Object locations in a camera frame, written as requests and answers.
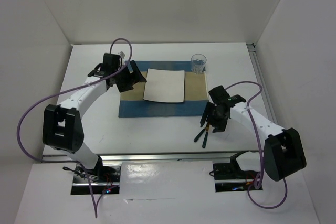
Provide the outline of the clear drinking glass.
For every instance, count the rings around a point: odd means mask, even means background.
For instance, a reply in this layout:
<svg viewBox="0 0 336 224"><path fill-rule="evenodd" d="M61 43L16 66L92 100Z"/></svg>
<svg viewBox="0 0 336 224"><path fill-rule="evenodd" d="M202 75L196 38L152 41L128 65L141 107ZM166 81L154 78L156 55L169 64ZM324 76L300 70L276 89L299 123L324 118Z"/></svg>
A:
<svg viewBox="0 0 336 224"><path fill-rule="evenodd" d="M205 71L205 66L207 63L207 58L203 54L194 54L191 57L191 68L192 72L196 74L201 74Z"/></svg>

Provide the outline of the square white black-rimmed plate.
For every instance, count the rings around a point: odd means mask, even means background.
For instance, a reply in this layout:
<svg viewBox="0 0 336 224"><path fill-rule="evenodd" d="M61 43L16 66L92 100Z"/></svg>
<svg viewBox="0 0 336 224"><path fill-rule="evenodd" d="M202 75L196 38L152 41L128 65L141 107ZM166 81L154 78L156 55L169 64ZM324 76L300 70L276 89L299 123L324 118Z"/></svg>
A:
<svg viewBox="0 0 336 224"><path fill-rule="evenodd" d="M148 69L143 100L158 103L183 103L185 71Z"/></svg>

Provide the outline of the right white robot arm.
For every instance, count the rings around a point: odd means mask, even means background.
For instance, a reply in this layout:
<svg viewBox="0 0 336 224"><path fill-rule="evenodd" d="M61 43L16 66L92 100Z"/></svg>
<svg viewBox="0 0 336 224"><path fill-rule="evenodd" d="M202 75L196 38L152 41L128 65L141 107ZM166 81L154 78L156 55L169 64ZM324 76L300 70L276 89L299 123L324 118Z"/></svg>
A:
<svg viewBox="0 0 336 224"><path fill-rule="evenodd" d="M257 138L260 158L258 180L264 173L278 182L306 168L307 161L300 134L294 128L285 129L261 115L241 95L231 96L223 86L209 91L211 102L207 102L200 126L211 127L213 133L225 132L228 121L240 123Z"/></svg>

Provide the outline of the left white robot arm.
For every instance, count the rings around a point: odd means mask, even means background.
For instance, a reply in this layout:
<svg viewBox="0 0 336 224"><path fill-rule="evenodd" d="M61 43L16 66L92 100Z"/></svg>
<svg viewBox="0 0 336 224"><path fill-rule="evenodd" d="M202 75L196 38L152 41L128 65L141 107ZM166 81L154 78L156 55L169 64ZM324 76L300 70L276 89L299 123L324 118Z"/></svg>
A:
<svg viewBox="0 0 336 224"><path fill-rule="evenodd" d="M88 73L82 88L60 104L45 108L43 143L80 162L85 176L93 182L99 181L104 170L102 159L84 143L82 117L109 88L117 86L122 93L145 82L134 60L125 62L120 54L105 53L103 62Z"/></svg>

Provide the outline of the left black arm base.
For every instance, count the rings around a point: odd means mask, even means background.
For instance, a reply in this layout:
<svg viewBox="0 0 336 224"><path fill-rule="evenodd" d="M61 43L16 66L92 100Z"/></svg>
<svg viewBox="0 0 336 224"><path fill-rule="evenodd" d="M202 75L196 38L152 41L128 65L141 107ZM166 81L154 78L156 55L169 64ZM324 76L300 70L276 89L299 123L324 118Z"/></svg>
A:
<svg viewBox="0 0 336 224"><path fill-rule="evenodd" d="M81 166L76 165L74 169L64 166L62 169L74 174L71 195L90 195L88 179ZM98 176L89 173L93 194L100 195L103 192L107 195L119 194L120 175L120 164L105 166L102 173Z"/></svg>

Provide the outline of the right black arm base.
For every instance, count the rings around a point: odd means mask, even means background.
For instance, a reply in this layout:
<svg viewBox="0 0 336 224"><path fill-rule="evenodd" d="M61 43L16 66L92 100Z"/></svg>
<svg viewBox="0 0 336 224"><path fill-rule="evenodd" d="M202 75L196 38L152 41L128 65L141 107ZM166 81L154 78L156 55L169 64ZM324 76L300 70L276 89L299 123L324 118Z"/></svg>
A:
<svg viewBox="0 0 336 224"><path fill-rule="evenodd" d="M214 163L209 175L214 179L215 191L223 193L247 191L253 185L257 173L242 170L236 158L231 157L228 163Z"/></svg>

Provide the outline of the gold fork green handle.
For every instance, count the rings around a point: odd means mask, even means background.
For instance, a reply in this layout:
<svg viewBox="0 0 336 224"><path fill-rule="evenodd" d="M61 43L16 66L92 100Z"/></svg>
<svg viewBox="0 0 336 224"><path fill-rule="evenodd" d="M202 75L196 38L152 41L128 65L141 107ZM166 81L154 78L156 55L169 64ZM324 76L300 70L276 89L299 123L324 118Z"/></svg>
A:
<svg viewBox="0 0 336 224"><path fill-rule="evenodd" d="M209 127L210 127L210 123L207 122L204 130L205 130L205 136L203 139L203 143L202 143L202 148L206 148L206 144L207 144L207 139L208 139L208 132L209 132Z"/></svg>

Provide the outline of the gold knife green handle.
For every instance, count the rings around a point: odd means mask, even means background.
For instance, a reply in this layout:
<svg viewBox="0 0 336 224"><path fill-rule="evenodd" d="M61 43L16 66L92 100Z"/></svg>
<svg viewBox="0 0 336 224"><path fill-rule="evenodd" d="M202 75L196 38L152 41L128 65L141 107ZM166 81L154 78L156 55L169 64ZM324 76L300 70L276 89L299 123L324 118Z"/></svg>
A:
<svg viewBox="0 0 336 224"><path fill-rule="evenodd" d="M206 133L206 136L207 136L208 130L209 130L209 123L207 123L206 126L197 134L193 142L197 142L203 133Z"/></svg>

